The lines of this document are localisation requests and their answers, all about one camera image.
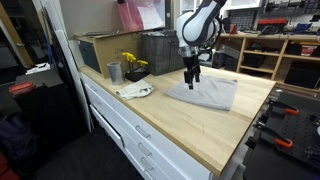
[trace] towel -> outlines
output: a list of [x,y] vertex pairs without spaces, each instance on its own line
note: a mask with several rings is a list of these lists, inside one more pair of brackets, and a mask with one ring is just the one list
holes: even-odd
[[200,74],[200,83],[193,82],[194,90],[181,81],[165,93],[175,99],[220,110],[230,110],[238,83],[236,80],[220,79]]
[[130,100],[132,98],[140,98],[149,95],[153,91],[151,84],[147,83],[143,79],[126,86],[123,89],[118,90],[116,93],[124,100]]

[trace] black bag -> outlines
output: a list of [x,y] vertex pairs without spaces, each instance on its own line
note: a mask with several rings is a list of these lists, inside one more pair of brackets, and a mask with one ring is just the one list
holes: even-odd
[[5,116],[0,122],[0,143],[7,156],[12,159],[24,159],[37,153],[37,137],[31,132],[29,122],[21,113]]
[[142,58],[149,63],[148,70],[152,75],[184,68],[178,51],[179,39],[174,30],[142,34]]

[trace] wooden countertop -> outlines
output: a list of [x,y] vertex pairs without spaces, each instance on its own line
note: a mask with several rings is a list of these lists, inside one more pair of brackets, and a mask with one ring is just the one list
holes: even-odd
[[183,149],[216,176],[220,176],[228,160],[250,127],[275,82],[230,71],[201,67],[202,74],[238,81],[238,89],[230,111],[196,106],[173,99],[164,91],[183,80],[183,71],[161,76],[149,75],[145,81],[154,92],[144,98],[123,101],[115,92],[131,82],[113,86],[89,68],[80,71],[116,97],[142,119]]

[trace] white cabinet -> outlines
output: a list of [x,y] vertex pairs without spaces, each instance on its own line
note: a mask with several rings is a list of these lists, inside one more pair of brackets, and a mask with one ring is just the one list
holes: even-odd
[[127,106],[82,74],[90,109],[145,179],[209,180],[211,173]]
[[202,0],[180,0],[180,15],[186,12],[195,12]]

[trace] gray cloth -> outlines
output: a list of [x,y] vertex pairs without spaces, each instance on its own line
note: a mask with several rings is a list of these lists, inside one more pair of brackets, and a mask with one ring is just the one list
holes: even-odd
[[200,83],[193,82],[194,90],[189,90],[182,81],[165,93],[175,99],[220,110],[230,110],[238,83],[212,76],[200,75]]

